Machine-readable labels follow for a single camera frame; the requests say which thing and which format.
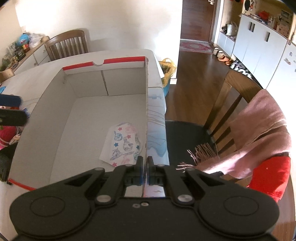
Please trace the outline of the wooden chair with scarf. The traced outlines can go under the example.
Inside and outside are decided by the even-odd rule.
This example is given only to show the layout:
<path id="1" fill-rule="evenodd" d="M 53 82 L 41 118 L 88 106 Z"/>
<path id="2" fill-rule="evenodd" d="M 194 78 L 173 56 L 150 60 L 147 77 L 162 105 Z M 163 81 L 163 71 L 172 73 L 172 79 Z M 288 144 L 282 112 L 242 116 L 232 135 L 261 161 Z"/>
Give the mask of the wooden chair with scarf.
<path id="1" fill-rule="evenodd" d="M 230 141 L 218 151 L 216 156 L 225 157 L 236 151 L 234 145 L 234 140 L 231 138 L 231 130 L 229 124 L 233 121 L 236 116 L 250 103 L 250 101 L 256 96 L 256 94 L 262 90 L 262 88 L 256 84 L 253 80 L 249 79 L 245 75 L 236 72 L 234 70 L 229 70 L 224 79 L 222 88 L 217 97 L 214 106 L 211 109 L 209 117 L 204 125 L 206 129 L 210 129 L 214 123 L 215 118 L 221 111 L 226 98 L 228 97 L 231 90 L 236 90 L 239 96 L 233 102 L 233 104 L 226 111 L 222 119 L 219 121 L 215 129 L 212 131 L 212 135 L 218 132 L 218 130 L 227 124 L 227 129 L 221 134 L 219 138 L 216 139 L 215 143 L 218 144 L 225 138 L 230 138 Z"/>

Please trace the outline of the low white sideboard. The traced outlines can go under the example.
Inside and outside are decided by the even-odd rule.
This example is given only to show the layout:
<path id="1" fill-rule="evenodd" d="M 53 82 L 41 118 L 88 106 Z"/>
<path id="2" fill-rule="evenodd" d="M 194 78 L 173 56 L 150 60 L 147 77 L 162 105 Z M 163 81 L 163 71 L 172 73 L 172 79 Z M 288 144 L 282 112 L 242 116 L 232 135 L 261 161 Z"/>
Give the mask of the low white sideboard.
<path id="1" fill-rule="evenodd" d="M 1 71 L 1 84 L 16 74 L 50 62 L 51 60 L 49 58 L 49 54 L 45 48 L 45 43 L 49 41 L 49 39 L 50 38 L 48 36 L 42 37 L 41 42 L 36 47 L 30 49 L 26 53 L 25 57 L 18 62 L 15 68 L 10 67 Z"/>

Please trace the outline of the blue print table mat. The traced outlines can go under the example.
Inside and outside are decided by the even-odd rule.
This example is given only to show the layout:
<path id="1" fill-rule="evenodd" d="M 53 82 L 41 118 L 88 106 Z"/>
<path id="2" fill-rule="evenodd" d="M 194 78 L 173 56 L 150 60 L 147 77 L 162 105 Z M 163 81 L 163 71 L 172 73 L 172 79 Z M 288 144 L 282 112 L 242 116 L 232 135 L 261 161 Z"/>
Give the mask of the blue print table mat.
<path id="1" fill-rule="evenodd" d="M 147 142 L 146 156 L 155 165 L 169 165 L 166 137 L 166 100 L 161 87 L 147 89 Z"/>

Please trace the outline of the wooden chair at wall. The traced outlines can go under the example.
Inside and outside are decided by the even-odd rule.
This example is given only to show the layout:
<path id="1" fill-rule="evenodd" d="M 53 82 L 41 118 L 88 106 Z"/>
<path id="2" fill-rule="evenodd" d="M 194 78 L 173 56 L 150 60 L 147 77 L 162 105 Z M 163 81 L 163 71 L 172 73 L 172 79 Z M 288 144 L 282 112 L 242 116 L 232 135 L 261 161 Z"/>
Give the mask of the wooden chair at wall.
<path id="1" fill-rule="evenodd" d="M 51 61 L 88 53 L 83 30 L 70 30 L 51 38 L 45 43 Z"/>

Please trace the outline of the black chair seat cushion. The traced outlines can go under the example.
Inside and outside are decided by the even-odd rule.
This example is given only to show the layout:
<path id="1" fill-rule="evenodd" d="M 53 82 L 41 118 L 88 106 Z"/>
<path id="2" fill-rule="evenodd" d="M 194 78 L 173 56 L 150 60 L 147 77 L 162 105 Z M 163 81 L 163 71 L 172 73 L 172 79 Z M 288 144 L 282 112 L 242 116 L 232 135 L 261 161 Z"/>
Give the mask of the black chair seat cushion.
<path id="1" fill-rule="evenodd" d="M 207 143 L 216 151 L 208 130 L 202 125 L 185 121 L 166 121 L 166 143 L 170 165 L 175 168 L 181 163 L 194 165 L 194 159 L 187 150 L 194 153 L 198 145 Z"/>

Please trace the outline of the red patterned doormat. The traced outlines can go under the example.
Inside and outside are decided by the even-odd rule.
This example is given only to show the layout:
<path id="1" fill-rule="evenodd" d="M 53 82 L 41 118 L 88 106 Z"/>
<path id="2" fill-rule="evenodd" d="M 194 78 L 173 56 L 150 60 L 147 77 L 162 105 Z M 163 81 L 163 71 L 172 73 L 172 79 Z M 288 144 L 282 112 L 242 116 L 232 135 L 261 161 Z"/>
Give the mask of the red patterned doormat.
<path id="1" fill-rule="evenodd" d="M 213 46 L 210 43 L 204 41 L 181 39 L 180 52 L 212 54 Z"/>

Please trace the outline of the white red cardboard box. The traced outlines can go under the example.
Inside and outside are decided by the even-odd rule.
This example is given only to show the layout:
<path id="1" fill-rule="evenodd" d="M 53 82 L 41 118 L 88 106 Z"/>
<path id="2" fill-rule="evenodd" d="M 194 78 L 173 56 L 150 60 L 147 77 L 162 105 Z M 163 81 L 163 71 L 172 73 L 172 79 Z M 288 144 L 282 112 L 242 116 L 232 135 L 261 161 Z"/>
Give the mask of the white red cardboard box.
<path id="1" fill-rule="evenodd" d="M 30 71 L 38 95 L 13 156 L 8 182 L 24 190 L 75 176 L 93 168 L 112 171 L 100 160 L 108 129 L 133 124 L 144 153 L 147 133 L 145 56 L 84 60 Z"/>

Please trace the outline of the cartoon print face mask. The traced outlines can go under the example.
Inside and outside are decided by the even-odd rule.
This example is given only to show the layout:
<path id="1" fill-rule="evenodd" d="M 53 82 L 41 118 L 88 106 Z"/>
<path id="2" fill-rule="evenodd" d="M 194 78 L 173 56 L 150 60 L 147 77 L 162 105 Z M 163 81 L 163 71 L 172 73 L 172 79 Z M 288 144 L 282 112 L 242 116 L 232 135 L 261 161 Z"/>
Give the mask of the cartoon print face mask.
<path id="1" fill-rule="evenodd" d="M 119 123 L 108 129 L 100 154 L 100 160 L 113 167 L 135 164 L 142 151 L 136 127 L 131 123 Z"/>

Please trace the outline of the yellow plastic bag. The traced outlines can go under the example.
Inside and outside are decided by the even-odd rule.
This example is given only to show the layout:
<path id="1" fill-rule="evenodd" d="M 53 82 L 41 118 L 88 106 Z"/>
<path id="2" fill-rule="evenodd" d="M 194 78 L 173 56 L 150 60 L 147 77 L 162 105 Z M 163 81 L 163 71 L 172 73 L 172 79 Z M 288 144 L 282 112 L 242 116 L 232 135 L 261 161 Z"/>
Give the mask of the yellow plastic bag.
<path id="1" fill-rule="evenodd" d="M 159 61 L 160 67 L 163 71 L 164 77 L 161 78 L 163 87 L 166 87 L 177 70 L 177 66 L 170 58 L 165 58 Z"/>

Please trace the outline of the pink fringed scarf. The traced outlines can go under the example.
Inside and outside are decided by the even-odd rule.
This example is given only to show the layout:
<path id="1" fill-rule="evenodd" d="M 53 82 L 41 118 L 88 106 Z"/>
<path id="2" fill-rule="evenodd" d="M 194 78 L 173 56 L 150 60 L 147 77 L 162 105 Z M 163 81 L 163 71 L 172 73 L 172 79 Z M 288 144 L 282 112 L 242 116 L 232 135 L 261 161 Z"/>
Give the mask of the pink fringed scarf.
<path id="1" fill-rule="evenodd" d="M 260 90 L 229 126 L 236 151 L 202 161 L 196 169 L 244 179 L 263 161 L 292 150 L 285 115 L 266 89 Z"/>

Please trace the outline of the wooden door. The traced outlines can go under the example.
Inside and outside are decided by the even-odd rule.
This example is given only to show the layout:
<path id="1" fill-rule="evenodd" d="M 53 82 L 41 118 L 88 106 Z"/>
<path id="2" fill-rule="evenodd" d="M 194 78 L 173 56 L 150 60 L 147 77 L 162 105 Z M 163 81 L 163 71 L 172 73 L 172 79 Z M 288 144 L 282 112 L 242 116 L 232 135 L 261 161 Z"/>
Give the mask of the wooden door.
<path id="1" fill-rule="evenodd" d="M 184 0 L 181 39 L 212 42 L 219 1 Z"/>

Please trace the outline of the red cloth on chair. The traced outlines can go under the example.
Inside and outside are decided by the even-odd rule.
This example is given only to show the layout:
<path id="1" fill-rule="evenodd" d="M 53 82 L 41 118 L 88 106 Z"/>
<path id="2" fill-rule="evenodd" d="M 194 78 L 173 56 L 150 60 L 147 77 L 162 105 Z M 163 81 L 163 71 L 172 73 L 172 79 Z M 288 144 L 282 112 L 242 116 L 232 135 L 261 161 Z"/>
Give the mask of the red cloth on chair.
<path id="1" fill-rule="evenodd" d="M 291 169 L 289 156 L 275 156 L 263 161 L 253 170 L 252 178 L 247 186 L 262 192 L 279 202 L 286 190 Z"/>

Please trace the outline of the white cabinet with shelves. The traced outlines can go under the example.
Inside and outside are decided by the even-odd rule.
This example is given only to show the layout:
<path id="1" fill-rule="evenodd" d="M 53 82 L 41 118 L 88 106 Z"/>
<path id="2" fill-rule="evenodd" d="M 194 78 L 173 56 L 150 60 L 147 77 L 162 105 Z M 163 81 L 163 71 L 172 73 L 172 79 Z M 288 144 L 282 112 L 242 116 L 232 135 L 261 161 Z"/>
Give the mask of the white cabinet with shelves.
<path id="1" fill-rule="evenodd" d="M 221 1 L 220 9 L 217 47 L 267 88 L 295 35 L 295 12 L 284 1 Z"/>

